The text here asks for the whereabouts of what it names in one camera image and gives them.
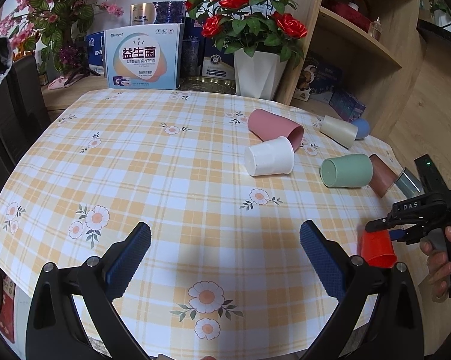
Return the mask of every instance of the white flower pot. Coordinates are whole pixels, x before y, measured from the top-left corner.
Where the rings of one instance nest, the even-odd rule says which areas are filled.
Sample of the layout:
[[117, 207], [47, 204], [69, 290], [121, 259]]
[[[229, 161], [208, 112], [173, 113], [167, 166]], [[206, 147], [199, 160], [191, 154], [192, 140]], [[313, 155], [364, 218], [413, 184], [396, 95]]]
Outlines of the white flower pot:
[[249, 57], [243, 49], [234, 53], [237, 94], [256, 99], [272, 100], [287, 62], [270, 52], [256, 51]]
[[435, 22], [435, 25], [438, 27], [447, 26], [447, 27], [444, 27], [444, 29], [451, 32], [451, 17], [444, 11], [441, 11], [440, 9], [438, 9], [434, 12], [434, 22]]

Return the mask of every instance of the finger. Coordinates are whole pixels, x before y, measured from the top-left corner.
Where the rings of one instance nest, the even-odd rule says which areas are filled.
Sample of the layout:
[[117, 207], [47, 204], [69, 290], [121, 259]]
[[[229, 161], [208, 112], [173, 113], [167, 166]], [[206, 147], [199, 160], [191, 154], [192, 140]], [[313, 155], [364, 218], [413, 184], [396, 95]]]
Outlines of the finger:
[[450, 276], [450, 274], [451, 274], [451, 262], [448, 262], [429, 278], [429, 284], [443, 280], [447, 276]]
[[433, 275], [436, 273], [445, 263], [449, 262], [449, 257], [446, 252], [439, 252], [430, 256], [427, 259], [427, 266], [429, 267], [429, 273]]
[[435, 283], [434, 286], [432, 287], [432, 293], [437, 297], [437, 298], [442, 298], [445, 293], [447, 292], [448, 288], [447, 288], [447, 282], [442, 280], [439, 281], [438, 283]]
[[434, 248], [432, 247], [432, 244], [430, 242], [421, 241], [420, 249], [426, 256], [432, 256], [434, 254]]

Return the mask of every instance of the green cup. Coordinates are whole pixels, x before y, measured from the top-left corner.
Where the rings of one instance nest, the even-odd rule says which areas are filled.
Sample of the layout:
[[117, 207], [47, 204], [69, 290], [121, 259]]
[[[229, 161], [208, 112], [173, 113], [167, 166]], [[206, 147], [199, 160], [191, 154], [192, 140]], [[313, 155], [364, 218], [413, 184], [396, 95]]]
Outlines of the green cup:
[[365, 187], [373, 173], [372, 162], [365, 154], [329, 158], [321, 166], [321, 179], [326, 187]]

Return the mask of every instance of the brown cup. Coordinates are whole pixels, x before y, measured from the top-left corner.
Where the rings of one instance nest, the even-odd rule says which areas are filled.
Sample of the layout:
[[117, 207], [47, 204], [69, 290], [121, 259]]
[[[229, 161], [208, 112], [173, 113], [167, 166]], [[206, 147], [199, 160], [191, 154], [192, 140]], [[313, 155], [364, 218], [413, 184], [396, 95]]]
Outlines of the brown cup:
[[376, 154], [372, 154], [369, 158], [374, 170], [369, 186], [378, 197], [383, 198], [391, 186], [397, 181], [397, 175]]
[[304, 137], [304, 128], [286, 117], [272, 114], [263, 109], [256, 109], [249, 116], [249, 130], [262, 140], [286, 137], [296, 151]]

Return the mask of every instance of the human hand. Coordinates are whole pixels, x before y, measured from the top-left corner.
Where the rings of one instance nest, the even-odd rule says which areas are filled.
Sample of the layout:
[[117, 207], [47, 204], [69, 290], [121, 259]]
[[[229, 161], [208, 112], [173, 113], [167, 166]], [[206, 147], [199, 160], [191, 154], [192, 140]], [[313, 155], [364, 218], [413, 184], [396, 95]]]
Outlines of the human hand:
[[[445, 236], [451, 242], [451, 226], [445, 228]], [[446, 252], [438, 252], [430, 242], [421, 241], [420, 249], [429, 257], [429, 284], [432, 285], [432, 294], [439, 300], [449, 289], [447, 277], [451, 274], [451, 262]]]

